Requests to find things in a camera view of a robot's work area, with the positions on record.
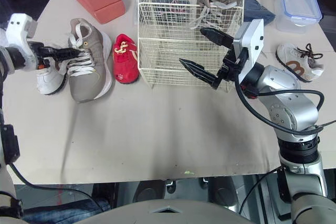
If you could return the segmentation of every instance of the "shoe in basket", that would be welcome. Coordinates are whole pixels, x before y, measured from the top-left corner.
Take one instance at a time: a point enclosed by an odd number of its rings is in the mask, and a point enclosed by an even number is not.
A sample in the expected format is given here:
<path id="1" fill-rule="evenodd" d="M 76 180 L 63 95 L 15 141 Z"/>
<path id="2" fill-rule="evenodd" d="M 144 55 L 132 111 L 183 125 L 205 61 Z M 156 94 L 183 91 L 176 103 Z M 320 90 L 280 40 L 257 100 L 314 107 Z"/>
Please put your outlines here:
<path id="1" fill-rule="evenodd" d="M 66 74 L 61 74 L 55 68 L 53 58 L 47 58 L 37 68 L 37 90 L 41 94 L 51 95 L 59 92 L 66 82 Z"/>

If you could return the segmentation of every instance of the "blue lid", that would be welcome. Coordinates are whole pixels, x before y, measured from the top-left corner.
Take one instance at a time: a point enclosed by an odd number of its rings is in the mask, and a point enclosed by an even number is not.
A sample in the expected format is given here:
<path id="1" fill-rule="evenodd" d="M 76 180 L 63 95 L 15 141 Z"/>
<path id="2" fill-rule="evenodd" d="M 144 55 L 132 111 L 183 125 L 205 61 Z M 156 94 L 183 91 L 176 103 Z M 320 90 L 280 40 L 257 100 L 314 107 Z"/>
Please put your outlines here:
<path id="1" fill-rule="evenodd" d="M 320 20 L 322 14 L 317 0 L 281 0 L 285 15 L 290 18 Z"/>

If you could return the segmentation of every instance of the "jeans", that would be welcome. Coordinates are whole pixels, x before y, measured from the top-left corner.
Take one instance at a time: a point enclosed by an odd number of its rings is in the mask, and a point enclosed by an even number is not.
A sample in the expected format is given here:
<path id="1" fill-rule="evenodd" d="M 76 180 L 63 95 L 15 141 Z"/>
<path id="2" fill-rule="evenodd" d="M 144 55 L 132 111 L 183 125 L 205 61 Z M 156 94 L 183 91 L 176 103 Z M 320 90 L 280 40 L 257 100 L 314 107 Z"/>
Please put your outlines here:
<path id="1" fill-rule="evenodd" d="M 97 199 L 97 203 L 104 211 L 110 210 L 106 199 Z M 101 210 L 91 200 L 79 200 L 60 206 L 36 207 L 24 211 L 23 220 L 27 223 L 57 223 L 68 224 L 84 220 L 93 215 L 100 214 Z"/>

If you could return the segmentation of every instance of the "brown shoelace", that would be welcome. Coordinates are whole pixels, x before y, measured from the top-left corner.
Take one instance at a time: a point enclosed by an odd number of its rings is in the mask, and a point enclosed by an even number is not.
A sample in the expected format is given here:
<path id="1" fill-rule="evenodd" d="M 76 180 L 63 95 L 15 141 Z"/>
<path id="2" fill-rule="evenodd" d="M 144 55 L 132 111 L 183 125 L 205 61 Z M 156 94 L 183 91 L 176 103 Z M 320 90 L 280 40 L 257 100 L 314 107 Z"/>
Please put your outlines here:
<path id="1" fill-rule="evenodd" d="M 301 53 L 301 58 L 308 56 L 308 58 L 312 58 L 314 60 L 321 59 L 323 57 L 323 54 L 313 54 L 313 50 L 311 49 L 311 44 L 308 43 L 306 45 L 306 50 L 302 50 L 297 47 L 297 50 Z"/>

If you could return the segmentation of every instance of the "shoe sole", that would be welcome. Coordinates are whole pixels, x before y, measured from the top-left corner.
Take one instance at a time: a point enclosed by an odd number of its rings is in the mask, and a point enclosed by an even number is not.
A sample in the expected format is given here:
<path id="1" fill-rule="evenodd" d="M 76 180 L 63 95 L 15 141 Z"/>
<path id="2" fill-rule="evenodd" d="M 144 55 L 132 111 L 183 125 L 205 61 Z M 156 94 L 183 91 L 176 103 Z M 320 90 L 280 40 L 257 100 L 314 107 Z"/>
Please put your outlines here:
<path id="1" fill-rule="evenodd" d="M 53 95 L 53 94 L 58 93 L 59 91 L 61 91 L 61 90 L 64 88 L 66 81 L 67 81 L 67 74 L 64 75 L 64 77 L 63 77 L 63 81 L 62 81 L 61 85 L 58 87 L 58 89 L 56 89 L 56 90 L 55 90 L 54 92 L 52 92 L 52 93 L 44 94 L 44 95 Z"/>
<path id="2" fill-rule="evenodd" d="M 94 98 L 98 99 L 100 97 L 102 97 L 104 94 L 106 94 L 110 88 L 112 87 L 112 72 L 110 70 L 110 68 L 108 67 L 107 64 L 107 60 L 110 57 L 111 54 L 111 50 L 112 50 L 112 40 L 110 39 L 110 37 L 104 33 L 103 31 L 100 31 L 102 37 L 103 37 L 103 57 L 104 57 L 104 65 L 105 65 L 105 70 L 106 70 L 106 74 L 105 74 L 105 84 L 104 87 L 102 88 L 102 90 L 100 91 L 100 93 Z"/>
<path id="3" fill-rule="evenodd" d="M 132 84 L 132 83 L 135 83 L 135 82 L 137 82 L 138 80 L 139 80 L 139 77 L 140 77 L 140 75 L 138 75 L 138 77 L 134 80 L 134 81 L 131 81 L 131 82 L 120 82 L 120 81 L 118 81 L 120 84 L 125 84 L 125 85 L 127 85 L 127 84 Z"/>
<path id="4" fill-rule="evenodd" d="M 305 82 L 305 83 L 309 83 L 309 82 L 311 82 L 311 81 L 307 81 L 307 80 L 305 80 L 304 78 L 300 77 L 300 76 L 299 76 L 297 73 L 295 73 L 290 67 L 288 67 L 286 64 L 284 64 L 284 63 L 280 60 L 280 58 L 278 57 L 278 53 L 277 53 L 277 52 L 275 52 L 275 57 L 277 58 L 277 60 L 280 62 L 281 65 L 283 65 L 289 72 L 291 72 L 292 74 L 294 74 L 295 77 L 298 78 L 300 81 Z"/>

